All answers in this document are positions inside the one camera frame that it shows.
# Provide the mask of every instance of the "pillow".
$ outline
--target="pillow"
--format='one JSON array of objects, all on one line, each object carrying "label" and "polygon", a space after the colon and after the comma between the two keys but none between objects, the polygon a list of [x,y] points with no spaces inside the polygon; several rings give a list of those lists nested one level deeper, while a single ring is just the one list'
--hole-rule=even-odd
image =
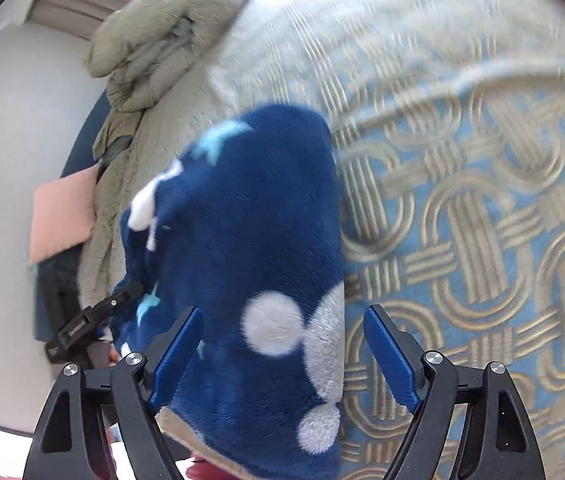
[{"label": "pillow", "polygon": [[85,242],[96,223],[94,191],[98,164],[38,186],[29,261],[37,264],[54,254]]}]

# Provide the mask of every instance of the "patterned bedspread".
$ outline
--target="patterned bedspread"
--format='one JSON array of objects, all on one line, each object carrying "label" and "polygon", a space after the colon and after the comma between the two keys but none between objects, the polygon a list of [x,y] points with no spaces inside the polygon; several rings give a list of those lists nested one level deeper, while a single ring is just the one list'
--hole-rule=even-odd
[{"label": "patterned bedspread", "polygon": [[251,0],[101,180],[85,301],[124,274],[117,218],[133,194],[210,124],[272,101],[321,111],[339,154],[341,478],[383,478],[410,420],[363,339],[363,308],[380,303],[457,364],[504,362],[547,478],[565,479],[565,5]]}]

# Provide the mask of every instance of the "gray circle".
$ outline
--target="gray circle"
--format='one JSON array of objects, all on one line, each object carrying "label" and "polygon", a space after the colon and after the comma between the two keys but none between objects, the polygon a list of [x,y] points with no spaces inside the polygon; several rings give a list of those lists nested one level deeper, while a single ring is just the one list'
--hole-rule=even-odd
[{"label": "gray circle", "polygon": [[493,363],[491,363],[491,365],[489,365],[489,367],[491,368],[491,371],[496,374],[504,374],[507,369],[502,363],[499,363],[498,361],[494,361]]},{"label": "gray circle", "polygon": [[67,376],[72,376],[78,373],[78,365],[72,363],[70,365],[65,366],[65,369],[62,371]]},{"label": "gray circle", "polygon": [[438,352],[427,352],[424,358],[432,365],[439,365],[442,362],[442,355],[438,354]]},{"label": "gray circle", "polygon": [[142,361],[142,354],[133,352],[125,357],[124,361],[131,366],[137,365],[140,361]]}]

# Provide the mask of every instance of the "blue blanket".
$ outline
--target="blue blanket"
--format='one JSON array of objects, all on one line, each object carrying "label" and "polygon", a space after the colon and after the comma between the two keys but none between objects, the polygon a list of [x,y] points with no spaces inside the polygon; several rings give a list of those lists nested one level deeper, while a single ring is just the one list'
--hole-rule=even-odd
[{"label": "blue blanket", "polygon": [[274,105],[213,126],[134,197],[122,239],[121,284],[151,292],[112,318],[118,351],[198,306],[204,338],[170,408],[256,476],[335,478],[344,285],[325,121]]}]

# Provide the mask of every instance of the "folded blanket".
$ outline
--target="folded blanket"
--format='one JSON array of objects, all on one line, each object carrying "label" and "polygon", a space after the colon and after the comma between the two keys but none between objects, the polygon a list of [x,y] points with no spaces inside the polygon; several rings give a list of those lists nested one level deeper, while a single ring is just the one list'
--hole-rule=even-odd
[{"label": "folded blanket", "polygon": [[86,67],[111,75],[112,106],[153,106],[214,44],[246,0],[132,0],[96,30]]},{"label": "folded blanket", "polygon": [[325,121],[275,105],[212,127],[121,224],[121,284],[151,293],[111,320],[120,353],[198,306],[203,342],[170,408],[256,476],[335,478],[344,284]]}]

